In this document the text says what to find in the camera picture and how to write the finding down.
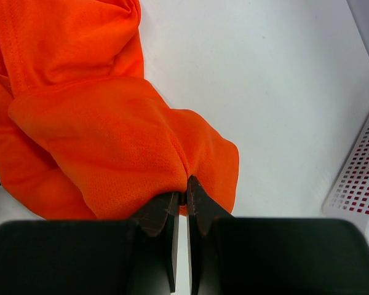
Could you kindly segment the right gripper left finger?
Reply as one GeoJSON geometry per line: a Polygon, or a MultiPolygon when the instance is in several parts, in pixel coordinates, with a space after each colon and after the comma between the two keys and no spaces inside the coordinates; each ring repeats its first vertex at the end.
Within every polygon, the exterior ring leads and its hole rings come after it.
{"type": "Polygon", "coordinates": [[[178,193],[118,221],[0,225],[0,294],[170,294],[175,290],[178,193]]]}

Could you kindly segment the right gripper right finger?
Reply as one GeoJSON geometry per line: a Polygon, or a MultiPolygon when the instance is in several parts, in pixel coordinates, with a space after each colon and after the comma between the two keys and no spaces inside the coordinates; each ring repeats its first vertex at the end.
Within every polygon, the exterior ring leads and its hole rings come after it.
{"type": "Polygon", "coordinates": [[[325,218],[236,218],[199,180],[186,190],[191,294],[369,294],[369,246],[325,218]]]}

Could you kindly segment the orange t shirt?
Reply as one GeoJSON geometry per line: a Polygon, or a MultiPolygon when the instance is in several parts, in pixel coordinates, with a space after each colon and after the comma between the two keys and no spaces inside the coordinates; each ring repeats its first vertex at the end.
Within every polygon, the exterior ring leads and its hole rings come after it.
{"type": "Polygon", "coordinates": [[[196,176],[232,211],[239,152],[144,77],[138,1],[0,1],[0,182],[46,219],[124,219],[196,176]]]}

